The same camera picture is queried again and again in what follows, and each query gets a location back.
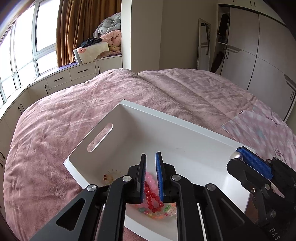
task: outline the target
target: silver ball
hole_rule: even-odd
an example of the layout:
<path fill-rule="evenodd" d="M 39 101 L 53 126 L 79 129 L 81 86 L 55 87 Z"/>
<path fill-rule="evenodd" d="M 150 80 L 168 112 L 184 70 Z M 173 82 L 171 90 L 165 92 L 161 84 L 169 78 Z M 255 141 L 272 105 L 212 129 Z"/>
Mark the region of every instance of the silver ball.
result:
<path fill-rule="evenodd" d="M 233 152 L 233 153 L 230 155 L 229 160 L 231 160 L 231 159 L 235 159 L 235 158 L 238 158 L 238 159 L 240 159 L 241 161 L 243 160 L 242 154 L 241 154 L 240 152 L 238 152 L 238 151 Z"/>

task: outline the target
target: bed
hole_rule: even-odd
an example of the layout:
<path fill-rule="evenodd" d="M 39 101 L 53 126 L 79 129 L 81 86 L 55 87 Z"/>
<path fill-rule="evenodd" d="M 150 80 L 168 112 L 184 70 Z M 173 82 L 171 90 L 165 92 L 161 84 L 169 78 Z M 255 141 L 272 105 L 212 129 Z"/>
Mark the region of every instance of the bed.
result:
<path fill-rule="evenodd" d="M 193 69 L 110 70 L 37 101 L 18 121 L 4 174 L 7 223 L 20 240 L 29 240 L 81 191 L 63 162 L 123 99 L 232 139 L 221 126 L 251 112 L 257 101 L 229 80 Z M 142 238 L 125 228 L 124 240 Z"/>

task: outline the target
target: gray comforter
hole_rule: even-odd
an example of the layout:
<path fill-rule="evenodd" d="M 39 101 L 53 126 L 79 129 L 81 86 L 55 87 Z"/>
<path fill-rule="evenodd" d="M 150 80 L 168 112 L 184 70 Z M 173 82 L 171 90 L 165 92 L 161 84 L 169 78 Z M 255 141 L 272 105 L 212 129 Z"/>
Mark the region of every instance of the gray comforter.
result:
<path fill-rule="evenodd" d="M 106 18 L 95 30 L 94 38 L 99 38 L 101 34 L 106 34 L 114 30 L 120 29 L 121 12 Z"/>

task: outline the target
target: window frame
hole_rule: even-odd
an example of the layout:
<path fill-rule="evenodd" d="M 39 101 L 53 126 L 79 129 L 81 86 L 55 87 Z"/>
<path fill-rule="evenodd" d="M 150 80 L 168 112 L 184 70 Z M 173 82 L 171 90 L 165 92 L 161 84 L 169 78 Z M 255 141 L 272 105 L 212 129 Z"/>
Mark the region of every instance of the window frame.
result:
<path fill-rule="evenodd" d="M 33 4 L 31 4 L 28 7 L 28 9 L 29 9 L 30 7 L 34 6 L 33 19 L 32 19 L 32 30 L 31 30 L 31 33 L 32 33 L 31 34 L 31 36 L 32 36 L 31 40 L 32 40 L 33 60 L 30 61 L 29 63 L 27 63 L 26 65 L 24 65 L 23 67 L 19 68 L 19 69 L 17 69 L 17 66 L 16 66 L 15 50 L 14 50 L 15 26 L 16 26 L 17 20 L 7 30 L 7 32 L 11 30 L 10 36 L 6 36 L 6 37 L 9 37 L 9 58 L 10 58 L 9 60 L 10 60 L 12 75 L 5 78 L 3 81 L 5 81 L 6 79 L 8 79 L 8 78 L 10 78 L 12 76 L 16 90 L 21 88 L 21 82 L 20 82 L 19 75 L 18 75 L 19 70 L 21 70 L 22 68 L 26 67 L 28 64 L 33 62 L 36 78 L 38 78 L 40 76 L 40 73 L 39 73 L 37 60 L 40 59 L 41 57 L 47 55 L 47 54 L 50 54 L 51 52 L 56 51 L 56 43 L 54 43 L 52 45 L 49 45 L 49 46 L 37 51 L 36 28 L 37 28 L 38 12 L 39 12 L 40 3 L 41 2 L 46 2 L 46 1 L 50 1 L 50 0 L 36 0 L 36 1 L 34 1 Z M 3 100 L 3 104 L 5 104 L 5 102 L 7 101 L 7 98 L 6 98 L 5 94 L 4 94 L 1 78 L 0 78 L 0 98 Z"/>

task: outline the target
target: oval handle hole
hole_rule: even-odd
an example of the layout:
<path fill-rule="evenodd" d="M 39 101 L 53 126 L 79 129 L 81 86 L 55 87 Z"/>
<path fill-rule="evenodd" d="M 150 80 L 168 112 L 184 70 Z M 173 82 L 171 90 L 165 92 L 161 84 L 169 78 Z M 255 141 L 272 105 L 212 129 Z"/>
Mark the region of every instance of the oval handle hole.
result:
<path fill-rule="evenodd" d="M 92 152 L 98 144 L 105 138 L 106 135 L 112 130 L 113 124 L 108 123 L 102 130 L 101 132 L 92 140 L 91 143 L 87 146 L 87 151 Z"/>

